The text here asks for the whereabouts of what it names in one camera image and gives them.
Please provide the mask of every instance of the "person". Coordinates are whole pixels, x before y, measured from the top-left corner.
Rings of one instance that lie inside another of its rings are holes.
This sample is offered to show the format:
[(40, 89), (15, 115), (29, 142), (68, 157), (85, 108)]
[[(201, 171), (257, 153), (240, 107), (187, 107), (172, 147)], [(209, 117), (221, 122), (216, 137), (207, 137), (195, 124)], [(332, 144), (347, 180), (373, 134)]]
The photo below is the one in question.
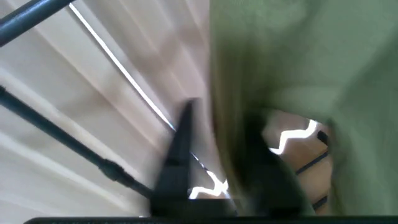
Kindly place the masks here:
[(210, 2), (214, 132), (240, 215), (261, 213), (251, 204), (272, 185), (251, 165), (267, 148), (253, 149), (247, 128), (269, 110), (331, 129), (331, 215), (398, 214), (397, 11), (393, 0)]

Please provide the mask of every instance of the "black pole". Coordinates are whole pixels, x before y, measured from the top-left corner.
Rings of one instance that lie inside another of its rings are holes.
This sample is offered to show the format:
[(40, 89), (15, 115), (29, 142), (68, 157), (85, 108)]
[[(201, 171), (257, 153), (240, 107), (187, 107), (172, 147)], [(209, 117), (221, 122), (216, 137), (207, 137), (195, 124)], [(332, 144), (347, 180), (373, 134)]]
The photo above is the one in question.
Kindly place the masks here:
[(31, 0), (0, 20), (0, 47), (52, 16), (74, 0)]
[(14, 95), (7, 92), (3, 86), (0, 86), (0, 105), (3, 105), (16, 115), (24, 118), (29, 123), (96, 165), (109, 179), (129, 187), (147, 198), (151, 196), (151, 189), (148, 189), (145, 185), (136, 181), (117, 163), (103, 159), (101, 156), (97, 155), (97, 153), (70, 136), (67, 132), (53, 124)]

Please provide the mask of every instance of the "olive green cloth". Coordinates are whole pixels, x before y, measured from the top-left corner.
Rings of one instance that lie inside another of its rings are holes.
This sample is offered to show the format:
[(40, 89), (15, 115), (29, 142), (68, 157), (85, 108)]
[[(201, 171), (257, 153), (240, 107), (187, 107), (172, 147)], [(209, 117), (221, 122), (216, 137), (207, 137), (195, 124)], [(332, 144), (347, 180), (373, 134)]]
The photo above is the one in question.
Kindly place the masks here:
[[(333, 215), (398, 215), (398, 1), (212, 0), (211, 91), (221, 163), (243, 116), (277, 109), (331, 128)], [(238, 205), (241, 213), (244, 206)]]

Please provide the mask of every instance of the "black rod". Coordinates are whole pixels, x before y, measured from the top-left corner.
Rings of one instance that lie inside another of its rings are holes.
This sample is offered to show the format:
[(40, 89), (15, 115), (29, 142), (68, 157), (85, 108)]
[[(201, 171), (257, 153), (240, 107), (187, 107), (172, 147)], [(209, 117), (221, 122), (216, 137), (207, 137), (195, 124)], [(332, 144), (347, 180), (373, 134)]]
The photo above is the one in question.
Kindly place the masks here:
[(70, 136), (67, 132), (53, 124), (30, 106), (10, 94), (3, 86), (0, 86), (0, 105), (3, 105), (8, 110), (25, 119), (36, 128), (39, 128), (55, 140), (73, 150), (75, 153), (96, 165), (109, 179), (129, 187), (147, 198), (152, 195), (151, 189), (136, 181), (117, 163), (103, 159), (97, 153), (93, 152), (80, 141)]
[(52, 16), (74, 0), (31, 0), (0, 20), (0, 47)]

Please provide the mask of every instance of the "green fabric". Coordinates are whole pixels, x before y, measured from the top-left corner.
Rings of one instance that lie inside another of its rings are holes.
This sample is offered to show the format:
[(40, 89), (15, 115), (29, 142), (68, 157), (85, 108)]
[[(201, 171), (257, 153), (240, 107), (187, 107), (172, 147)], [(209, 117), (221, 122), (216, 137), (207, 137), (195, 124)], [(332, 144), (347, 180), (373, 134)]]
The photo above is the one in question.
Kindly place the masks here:
[[(213, 119), (230, 163), (247, 113), (330, 126), (334, 215), (398, 215), (398, 1), (212, 0)], [(244, 206), (238, 205), (241, 212)]]

